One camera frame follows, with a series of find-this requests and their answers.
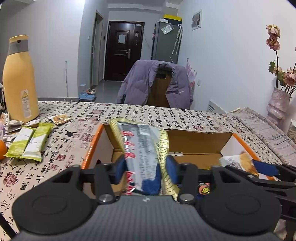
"purple jacket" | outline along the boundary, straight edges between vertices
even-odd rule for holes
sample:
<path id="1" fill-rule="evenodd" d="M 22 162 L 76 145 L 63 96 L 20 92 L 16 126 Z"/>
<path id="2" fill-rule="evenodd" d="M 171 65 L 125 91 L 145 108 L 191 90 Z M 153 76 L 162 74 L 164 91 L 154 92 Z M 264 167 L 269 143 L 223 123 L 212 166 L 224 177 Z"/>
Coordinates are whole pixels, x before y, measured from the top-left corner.
<path id="1" fill-rule="evenodd" d="M 171 108 L 189 109 L 193 101 L 186 69 L 163 61 L 138 60 L 124 79 L 118 92 L 117 103 L 145 105 L 149 88 L 152 87 L 157 70 L 170 68 L 172 80 L 166 91 Z"/>

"yellow bottle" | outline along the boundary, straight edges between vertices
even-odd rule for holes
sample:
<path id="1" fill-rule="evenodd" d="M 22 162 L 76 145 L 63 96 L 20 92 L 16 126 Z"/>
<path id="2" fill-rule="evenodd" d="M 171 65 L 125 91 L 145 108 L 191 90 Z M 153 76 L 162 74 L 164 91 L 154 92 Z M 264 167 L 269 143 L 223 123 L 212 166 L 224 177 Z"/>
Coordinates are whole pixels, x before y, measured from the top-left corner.
<path id="1" fill-rule="evenodd" d="M 28 36 L 9 40 L 9 50 L 3 69 L 3 86 L 10 118 L 28 122 L 39 115 L 34 68 L 29 55 Z"/>

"gray tile floor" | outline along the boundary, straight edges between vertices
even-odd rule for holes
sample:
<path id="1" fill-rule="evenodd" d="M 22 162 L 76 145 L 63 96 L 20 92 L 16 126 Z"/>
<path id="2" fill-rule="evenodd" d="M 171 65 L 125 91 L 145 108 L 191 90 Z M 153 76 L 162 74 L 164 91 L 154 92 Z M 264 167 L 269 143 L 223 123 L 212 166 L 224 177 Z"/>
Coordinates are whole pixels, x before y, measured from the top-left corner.
<path id="1" fill-rule="evenodd" d="M 100 81 L 95 87 L 97 103 L 116 103 L 121 81 Z"/>

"brown door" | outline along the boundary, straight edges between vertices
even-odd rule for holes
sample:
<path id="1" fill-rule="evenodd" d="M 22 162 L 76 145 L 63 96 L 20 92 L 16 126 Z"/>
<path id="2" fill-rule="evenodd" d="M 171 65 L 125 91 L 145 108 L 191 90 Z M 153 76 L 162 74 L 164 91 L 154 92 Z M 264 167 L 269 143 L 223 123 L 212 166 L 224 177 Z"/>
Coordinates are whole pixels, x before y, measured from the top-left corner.
<path id="1" fill-rule="evenodd" d="M 144 23 L 109 22 L 105 80 L 124 80 L 141 58 Z"/>

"refrigerator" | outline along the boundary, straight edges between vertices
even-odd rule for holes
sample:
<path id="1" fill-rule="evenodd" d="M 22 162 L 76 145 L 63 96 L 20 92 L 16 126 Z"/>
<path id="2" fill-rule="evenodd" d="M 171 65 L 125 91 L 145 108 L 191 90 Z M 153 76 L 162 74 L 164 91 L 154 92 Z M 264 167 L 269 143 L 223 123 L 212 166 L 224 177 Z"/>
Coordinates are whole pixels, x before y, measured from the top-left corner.
<path id="1" fill-rule="evenodd" d="M 166 25 L 167 23 L 163 22 L 156 22 L 155 24 L 151 60 L 160 60 L 177 64 L 179 50 L 177 52 L 177 55 L 176 50 L 178 43 L 176 45 L 174 54 L 172 54 L 172 51 L 174 49 L 179 26 L 173 25 L 174 29 L 167 34 L 164 34 L 161 29 L 164 28 Z"/>

